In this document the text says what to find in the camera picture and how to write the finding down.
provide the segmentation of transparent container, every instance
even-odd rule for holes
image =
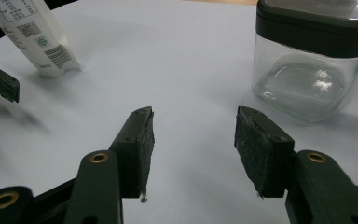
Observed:
[[[257,96],[297,119],[317,122],[338,112],[357,84],[358,0],[258,2]]]

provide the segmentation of brass screw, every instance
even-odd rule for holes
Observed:
[[[98,154],[92,156],[89,160],[92,163],[101,163],[101,162],[107,161],[107,159],[109,159],[109,156],[106,153],[98,153]]]
[[[0,210],[11,206],[19,197],[20,195],[16,191],[8,191],[0,194]]]
[[[311,161],[319,162],[319,163],[325,163],[327,162],[327,158],[319,153],[316,152],[310,152],[307,154],[308,159]]]

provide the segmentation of white table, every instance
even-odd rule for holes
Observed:
[[[156,145],[147,203],[123,200],[125,223],[289,223],[284,199],[257,197],[234,148],[239,105],[261,110],[322,151],[358,185],[358,91],[331,120],[304,124],[251,91],[255,7],[178,0],[80,0],[54,10],[82,71],[41,78],[6,38],[0,68],[21,83],[0,98],[0,188],[34,196],[108,149],[131,111],[152,105]]]

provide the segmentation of clear plastic jar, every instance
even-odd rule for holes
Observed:
[[[358,0],[259,0],[253,90],[310,122],[333,116],[358,84]]]

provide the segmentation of container lid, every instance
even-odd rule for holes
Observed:
[[[358,0],[259,0],[262,37],[334,58],[358,57]]]

